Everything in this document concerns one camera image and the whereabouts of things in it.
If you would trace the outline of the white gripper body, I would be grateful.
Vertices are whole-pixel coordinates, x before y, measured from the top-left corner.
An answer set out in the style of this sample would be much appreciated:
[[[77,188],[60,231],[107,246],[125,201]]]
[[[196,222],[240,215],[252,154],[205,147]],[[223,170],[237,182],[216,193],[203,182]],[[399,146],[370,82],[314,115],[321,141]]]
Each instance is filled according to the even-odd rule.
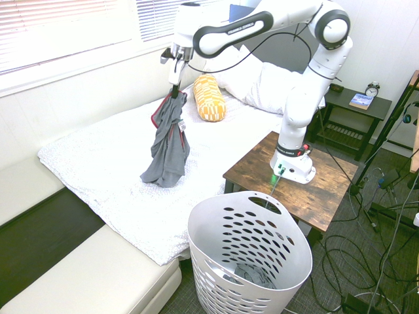
[[[186,66],[187,62],[184,60],[174,60],[172,62],[168,77],[170,84],[179,86]]]

